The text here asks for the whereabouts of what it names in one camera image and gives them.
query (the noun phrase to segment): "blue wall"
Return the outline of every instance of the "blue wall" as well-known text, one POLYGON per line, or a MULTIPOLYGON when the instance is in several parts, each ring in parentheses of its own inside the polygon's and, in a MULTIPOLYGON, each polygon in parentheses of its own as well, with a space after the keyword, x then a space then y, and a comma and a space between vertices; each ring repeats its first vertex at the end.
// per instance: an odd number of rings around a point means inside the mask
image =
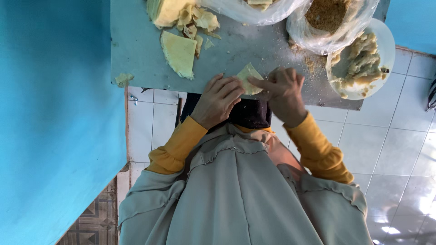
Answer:
POLYGON ((0 1, 0 244, 54 244, 126 163, 109 0, 0 1))
POLYGON ((391 0, 386 25, 395 43, 436 54, 436 0, 391 0))

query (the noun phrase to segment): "mashed filling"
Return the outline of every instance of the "mashed filling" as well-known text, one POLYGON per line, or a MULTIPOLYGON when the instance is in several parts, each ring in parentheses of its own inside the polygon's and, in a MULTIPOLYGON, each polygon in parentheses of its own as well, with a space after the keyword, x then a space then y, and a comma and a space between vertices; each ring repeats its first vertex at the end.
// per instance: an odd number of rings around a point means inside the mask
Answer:
MULTIPOLYGON (((380 55, 377 49, 377 37, 374 33, 362 34, 350 46, 351 52, 348 56, 348 72, 345 78, 334 77, 330 82, 336 89, 347 89, 355 85, 363 86, 362 96, 365 98, 366 93, 373 86, 372 82, 379 79, 385 79, 389 70, 380 66, 380 55)), ((339 50, 334 53, 332 66, 335 66, 340 60, 339 50)), ((341 97, 346 99, 347 95, 341 93, 341 97)))

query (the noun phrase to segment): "mustard yellow shirt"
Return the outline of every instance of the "mustard yellow shirt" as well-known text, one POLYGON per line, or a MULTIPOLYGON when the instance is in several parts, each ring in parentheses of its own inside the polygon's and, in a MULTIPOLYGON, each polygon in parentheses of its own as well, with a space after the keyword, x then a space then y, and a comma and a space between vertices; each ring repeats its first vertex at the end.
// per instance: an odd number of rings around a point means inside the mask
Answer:
MULTIPOLYGON (((239 125, 236 127, 244 133, 253 131, 239 125)), ((342 161, 344 156, 342 151, 327 140, 310 112, 299 126, 295 128, 284 126, 284 128, 301 154, 301 164, 307 167, 314 177, 344 184, 353 181, 353 175, 342 161)), ((271 127, 257 130, 273 133, 271 127)), ((176 127, 164 146, 149 153, 150 165, 146 169, 159 174, 173 174, 182 170, 189 152, 207 132, 188 116, 176 127)))

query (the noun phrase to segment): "table surface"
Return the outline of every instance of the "table surface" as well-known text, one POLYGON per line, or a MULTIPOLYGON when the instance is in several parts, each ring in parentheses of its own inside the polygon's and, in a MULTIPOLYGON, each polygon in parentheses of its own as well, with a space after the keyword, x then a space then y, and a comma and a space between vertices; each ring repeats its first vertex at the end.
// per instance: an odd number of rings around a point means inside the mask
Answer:
MULTIPOLYGON (((160 47, 157 29, 146 13, 142 0, 111 0, 111 82, 121 72, 135 78, 130 86, 202 93, 210 78, 220 72, 226 76, 238 74, 251 62, 262 76, 277 66, 294 67, 305 77, 302 97, 306 105, 360 110, 363 100, 341 99, 333 91, 325 70, 326 58, 305 50, 291 50, 288 46, 286 19, 270 26, 243 26, 226 16, 217 14, 221 28, 215 31, 222 40, 207 36, 199 29, 204 43, 209 38, 215 47, 201 50, 194 58, 194 80, 180 78, 166 64, 160 47)), ((382 0, 375 17, 384 20, 389 0, 382 0)), ((165 29, 180 35, 177 29, 165 29)), ((258 95, 243 98, 261 99, 258 95)))

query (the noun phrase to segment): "plastic bag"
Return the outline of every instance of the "plastic bag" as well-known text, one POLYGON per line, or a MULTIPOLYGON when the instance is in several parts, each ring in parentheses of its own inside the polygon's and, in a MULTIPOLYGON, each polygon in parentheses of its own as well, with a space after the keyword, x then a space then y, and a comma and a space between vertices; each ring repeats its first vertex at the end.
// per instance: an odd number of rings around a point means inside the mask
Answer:
POLYGON ((306 20, 309 3, 298 7, 286 22, 289 36, 298 46, 315 54, 331 54, 350 45, 368 26, 379 0, 351 0, 341 26, 332 35, 327 31, 313 28, 306 20))
POLYGON ((292 11, 308 2, 310 0, 277 0, 265 11, 253 8, 244 0, 200 0, 200 5, 243 24, 265 26, 284 20, 292 11))

